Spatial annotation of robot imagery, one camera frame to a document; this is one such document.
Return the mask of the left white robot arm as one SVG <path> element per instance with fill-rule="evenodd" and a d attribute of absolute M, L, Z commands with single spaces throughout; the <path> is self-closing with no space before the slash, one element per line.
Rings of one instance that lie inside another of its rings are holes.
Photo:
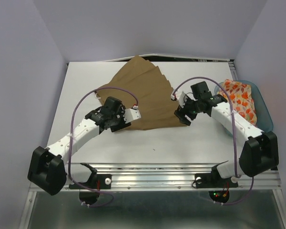
<path fill-rule="evenodd" d="M 126 108 L 122 101 L 108 97 L 104 105 L 91 110 L 78 125 L 57 142 L 34 149 L 27 178 L 50 195 L 56 195 L 71 180 L 71 157 L 86 143 L 110 129 L 112 132 L 129 127 L 141 118 L 138 106 Z"/>

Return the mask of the brown pleated skirt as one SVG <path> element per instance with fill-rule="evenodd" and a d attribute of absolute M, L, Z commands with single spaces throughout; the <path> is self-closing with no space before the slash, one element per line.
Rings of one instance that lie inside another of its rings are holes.
<path fill-rule="evenodd" d="M 130 59 L 107 84 L 101 86 L 106 87 L 110 89 L 97 92 L 101 104 L 109 96 L 121 100 L 127 108 L 135 104 L 131 95 L 117 88 L 125 89 L 137 97 L 141 118 L 133 122 L 129 130 L 185 127 L 174 115 L 178 103 L 171 100 L 173 87 L 159 67 L 143 57 Z"/>

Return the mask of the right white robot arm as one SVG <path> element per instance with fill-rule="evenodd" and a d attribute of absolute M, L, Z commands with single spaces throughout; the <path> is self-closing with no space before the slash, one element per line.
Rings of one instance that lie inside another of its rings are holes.
<path fill-rule="evenodd" d="M 213 95 L 205 82 L 191 86 L 193 98 L 176 88 L 171 100 L 178 102 L 174 114 L 187 126 L 199 113 L 207 114 L 218 121 L 232 134 L 233 143 L 240 143 L 243 148 L 240 155 L 234 151 L 232 161 L 222 162 L 212 168 L 208 174 L 210 182 L 221 186 L 227 178 L 246 175 L 255 177 L 279 164 L 277 136 L 272 131 L 264 132 L 245 120 L 233 109 L 231 98 L 220 94 Z"/>

